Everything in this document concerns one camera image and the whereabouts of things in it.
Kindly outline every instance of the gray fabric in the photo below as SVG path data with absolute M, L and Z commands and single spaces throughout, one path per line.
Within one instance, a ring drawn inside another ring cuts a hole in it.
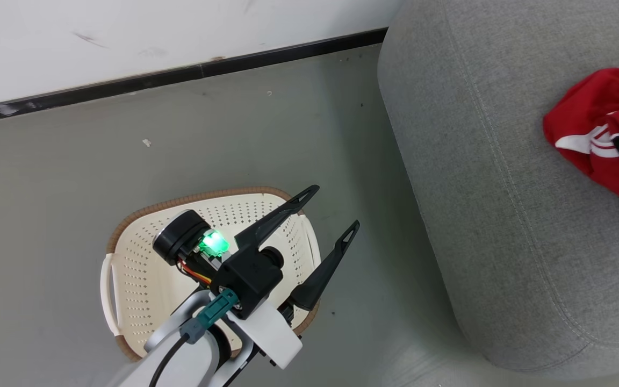
M 455 314 L 500 367 L 619 372 L 619 198 L 541 131 L 607 67 L 607 0 L 406 0 L 383 45 L 386 108 Z

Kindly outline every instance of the brown basket rim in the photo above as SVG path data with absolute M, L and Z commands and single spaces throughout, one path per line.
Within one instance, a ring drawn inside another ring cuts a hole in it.
M 200 200 L 214 199 L 214 198 L 224 198 L 226 196 L 236 196 L 236 195 L 245 195 L 245 194 L 270 194 L 280 197 L 283 200 L 290 200 L 292 196 L 288 195 L 285 191 L 281 191 L 280 189 L 273 187 L 248 187 L 248 188 L 236 188 L 236 189 L 223 189 L 220 191 L 211 191 L 205 193 L 197 193 L 195 195 L 184 196 L 182 198 L 168 200 L 162 203 L 157 203 L 156 205 L 147 206 L 143 209 L 139 209 L 130 215 L 128 215 L 121 223 L 116 227 L 116 229 L 111 233 L 111 237 L 109 238 L 109 242 L 106 244 L 106 253 L 113 254 L 116 252 L 116 245 L 118 244 L 118 239 L 123 234 L 128 226 L 135 222 L 137 219 L 142 218 L 145 215 L 149 215 L 150 213 L 155 213 L 157 211 L 162 211 L 164 209 L 173 208 L 175 206 L 186 205 L 187 203 L 194 203 Z M 314 320 L 316 316 L 316 312 L 319 310 L 319 302 L 317 302 L 314 309 L 307 315 L 307 317 L 300 323 L 300 325 L 293 330 L 296 335 L 300 335 L 302 332 L 307 329 L 308 326 Z M 138 355 L 133 348 L 128 345 L 128 341 L 123 335 L 116 336 L 116 343 L 118 344 L 118 348 L 120 348 L 123 353 L 131 360 L 131 362 L 139 362 L 141 360 L 141 356 Z M 238 351 L 234 351 L 233 356 L 237 355 Z

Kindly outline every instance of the baseboard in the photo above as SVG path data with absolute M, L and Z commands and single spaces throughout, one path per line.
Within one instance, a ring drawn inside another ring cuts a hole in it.
M 222 59 L 202 64 L 194 64 L 184 68 L 171 69 L 161 73 L 145 74 L 131 78 L 119 79 L 107 83 L 99 83 L 83 88 L 59 91 L 49 95 L 33 96 L 15 101 L 0 103 L 0 119 L 15 117 L 26 113 L 59 108 L 92 101 L 99 98 L 133 93 L 135 91 L 158 88 L 174 83 L 194 81 L 222 74 L 235 73 L 246 69 L 260 68 L 278 63 L 309 58 L 310 56 L 330 54 L 356 47 L 371 46 L 384 41 L 386 29 L 361 32 L 359 34 L 310 42 L 299 46 L 274 49 L 235 58 Z

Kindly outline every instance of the cable connector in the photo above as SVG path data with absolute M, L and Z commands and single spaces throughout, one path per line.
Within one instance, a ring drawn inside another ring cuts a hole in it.
M 185 321 L 180 327 L 181 336 L 187 335 L 187 343 L 194 345 L 197 340 L 204 336 L 207 329 L 221 319 L 226 312 L 233 309 L 238 303 L 238 296 L 231 289 L 224 289 L 215 299 L 202 309 L 195 318 Z

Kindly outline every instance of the robotic arm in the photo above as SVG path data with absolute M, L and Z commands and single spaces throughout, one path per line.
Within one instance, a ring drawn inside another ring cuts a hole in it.
M 145 343 L 147 356 L 111 386 L 224 387 L 257 354 L 268 356 L 281 369 L 287 367 L 302 348 L 290 328 L 293 307 L 311 311 L 316 306 L 359 230 L 355 221 L 308 279 L 280 307 L 273 307 L 267 299 L 283 279 L 283 257 L 273 247 L 260 246 L 317 191 L 317 185 L 305 189 L 241 231 L 235 236 L 238 252 L 230 256 L 228 244 L 194 211 L 172 219 L 155 236 L 153 248 L 196 279 L 200 288 Z M 219 319 L 242 341 L 235 358 L 226 336 L 214 325 Z

